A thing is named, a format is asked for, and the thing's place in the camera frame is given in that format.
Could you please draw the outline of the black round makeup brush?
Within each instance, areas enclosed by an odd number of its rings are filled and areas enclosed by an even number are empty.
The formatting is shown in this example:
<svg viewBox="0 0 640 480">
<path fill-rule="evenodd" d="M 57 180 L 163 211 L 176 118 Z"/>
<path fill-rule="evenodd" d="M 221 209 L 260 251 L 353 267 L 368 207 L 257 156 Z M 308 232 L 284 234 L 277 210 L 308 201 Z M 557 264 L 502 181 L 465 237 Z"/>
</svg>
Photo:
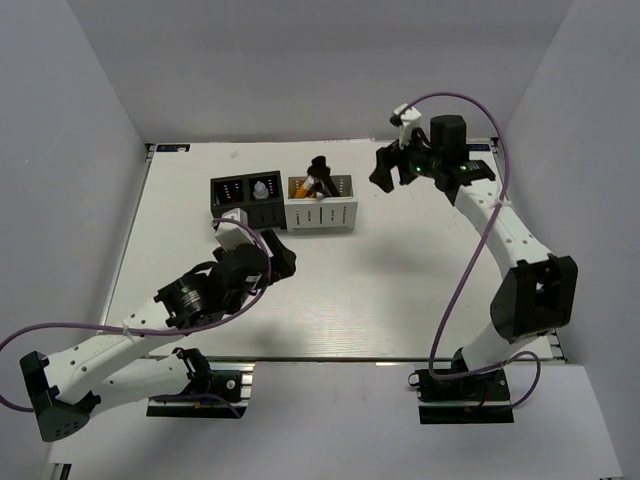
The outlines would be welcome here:
<svg viewBox="0 0 640 480">
<path fill-rule="evenodd" d="M 313 190 L 316 193 L 317 198 L 319 198 L 320 196 L 324 198 L 340 197 L 340 191 L 338 190 L 330 175 L 315 176 Z"/>
</svg>

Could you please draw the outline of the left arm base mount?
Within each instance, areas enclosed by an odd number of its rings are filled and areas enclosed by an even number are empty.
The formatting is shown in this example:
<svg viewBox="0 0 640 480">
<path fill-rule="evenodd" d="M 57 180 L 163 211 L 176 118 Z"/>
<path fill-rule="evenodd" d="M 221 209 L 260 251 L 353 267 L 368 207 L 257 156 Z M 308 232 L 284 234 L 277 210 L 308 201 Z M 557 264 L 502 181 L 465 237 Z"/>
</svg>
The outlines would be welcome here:
<svg viewBox="0 0 640 480">
<path fill-rule="evenodd" d="M 178 394 L 151 398 L 147 417 L 242 418 L 251 396 L 252 365 L 209 361 L 198 349 L 176 348 L 172 356 L 186 367 L 188 383 Z"/>
</svg>

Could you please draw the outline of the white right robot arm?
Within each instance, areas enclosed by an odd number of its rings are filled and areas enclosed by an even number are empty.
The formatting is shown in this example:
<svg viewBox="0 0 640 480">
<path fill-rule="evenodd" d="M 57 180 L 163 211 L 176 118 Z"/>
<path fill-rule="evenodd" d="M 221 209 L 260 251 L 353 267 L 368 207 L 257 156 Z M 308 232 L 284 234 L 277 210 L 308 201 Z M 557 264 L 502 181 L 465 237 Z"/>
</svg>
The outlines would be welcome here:
<svg viewBox="0 0 640 480">
<path fill-rule="evenodd" d="M 486 389 L 486 373 L 535 338 L 569 323 L 578 267 L 572 257 L 553 254 L 534 237 L 503 197 L 502 180 L 485 161 L 472 158 L 461 116 L 436 116 L 428 132 L 414 108 L 398 109 L 390 122 L 398 138 L 377 150 L 370 182 L 389 193 L 396 183 L 433 180 L 473 225 L 502 277 L 490 303 L 489 325 L 457 352 L 448 376 L 459 396 L 472 399 Z"/>
</svg>

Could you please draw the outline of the clear plastic bottle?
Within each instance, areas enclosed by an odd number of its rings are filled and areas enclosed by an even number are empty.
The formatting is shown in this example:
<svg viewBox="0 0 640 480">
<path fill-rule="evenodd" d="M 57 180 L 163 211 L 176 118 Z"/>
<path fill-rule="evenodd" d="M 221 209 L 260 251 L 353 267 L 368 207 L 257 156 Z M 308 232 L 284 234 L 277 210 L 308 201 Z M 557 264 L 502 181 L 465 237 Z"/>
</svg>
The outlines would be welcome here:
<svg viewBox="0 0 640 480">
<path fill-rule="evenodd" d="M 261 181 L 257 181 L 253 189 L 253 197 L 255 200 L 266 200 L 270 196 L 267 185 Z"/>
</svg>

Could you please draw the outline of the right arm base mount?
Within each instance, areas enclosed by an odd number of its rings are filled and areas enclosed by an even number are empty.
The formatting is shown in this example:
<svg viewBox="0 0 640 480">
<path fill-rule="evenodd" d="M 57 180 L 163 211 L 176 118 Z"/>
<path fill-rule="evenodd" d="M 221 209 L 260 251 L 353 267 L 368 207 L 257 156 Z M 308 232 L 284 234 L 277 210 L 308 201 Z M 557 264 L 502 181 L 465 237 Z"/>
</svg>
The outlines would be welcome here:
<svg viewBox="0 0 640 480">
<path fill-rule="evenodd" d="M 408 386 L 417 392 L 421 425 L 514 422 L 503 370 L 458 380 L 436 380 L 427 369 L 414 370 L 408 376 Z"/>
</svg>

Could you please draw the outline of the black fan makeup brush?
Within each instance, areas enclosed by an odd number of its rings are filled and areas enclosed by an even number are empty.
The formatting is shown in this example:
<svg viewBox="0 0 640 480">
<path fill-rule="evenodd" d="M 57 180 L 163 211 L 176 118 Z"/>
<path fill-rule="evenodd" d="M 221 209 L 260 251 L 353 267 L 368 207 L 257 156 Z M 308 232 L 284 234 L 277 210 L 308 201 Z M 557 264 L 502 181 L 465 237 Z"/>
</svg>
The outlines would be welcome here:
<svg viewBox="0 0 640 480">
<path fill-rule="evenodd" d="M 313 177 L 316 181 L 322 181 L 326 187 L 330 185 L 331 169 L 327 165 L 325 156 L 316 156 L 311 160 L 310 166 L 307 168 L 307 175 Z"/>
</svg>

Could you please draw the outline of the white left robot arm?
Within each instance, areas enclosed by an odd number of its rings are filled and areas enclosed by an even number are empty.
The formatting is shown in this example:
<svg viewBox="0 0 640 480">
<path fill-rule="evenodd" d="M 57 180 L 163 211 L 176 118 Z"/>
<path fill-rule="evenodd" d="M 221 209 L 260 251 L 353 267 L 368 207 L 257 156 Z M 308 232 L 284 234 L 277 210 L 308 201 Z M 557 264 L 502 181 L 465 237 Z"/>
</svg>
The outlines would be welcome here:
<svg viewBox="0 0 640 480">
<path fill-rule="evenodd" d="M 260 236 L 260 242 L 219 237 L 213 260 L 159 289 L 122 333 L 95 335 L 51 355 L 25 355 L 20 367 L 42 440 L 65 439 L 98 414 L 143 399 L 239 402 L 238 373 L 213 370 L 196 348 L 177 347 L 162 360 L 146 356 L 190 329 L 220 325 L 258 291 L 295 274 L 296 254 L 273 230 Z"/>
</svg>

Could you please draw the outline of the white egg-shaped sunscreen bottle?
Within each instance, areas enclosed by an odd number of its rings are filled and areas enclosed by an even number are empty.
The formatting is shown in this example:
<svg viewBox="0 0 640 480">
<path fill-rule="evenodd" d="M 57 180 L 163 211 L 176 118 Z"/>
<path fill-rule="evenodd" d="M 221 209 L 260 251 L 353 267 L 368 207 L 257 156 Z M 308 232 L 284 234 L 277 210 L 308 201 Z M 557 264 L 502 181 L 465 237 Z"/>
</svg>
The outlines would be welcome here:
<svg viewBox="0 0 640 480">
<path fill-rule="evenodd" d="M 294 199 L 298 190 L 304 185 L 306 176 L 302 177 L 289 177 L 287 180 L 288 198 Z"/>
</svg>

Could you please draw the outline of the orange sunscreen tube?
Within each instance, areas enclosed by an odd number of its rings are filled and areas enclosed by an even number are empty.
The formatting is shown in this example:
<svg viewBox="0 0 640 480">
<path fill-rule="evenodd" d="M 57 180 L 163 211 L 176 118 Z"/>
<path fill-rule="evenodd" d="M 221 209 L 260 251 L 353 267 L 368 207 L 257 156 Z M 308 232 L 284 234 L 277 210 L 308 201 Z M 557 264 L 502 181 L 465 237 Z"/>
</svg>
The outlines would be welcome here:
<svg viewBox="0 0 640 480">
<path fill-rule="evenodd" d="M 314 186 L 315 186 L 315 179 L 311 176 L 307 177 L 297 189 L 294 195 L 294 198 L 304 199 L 304 198 L 311 197 L 313 195 Z"/>
</svg>

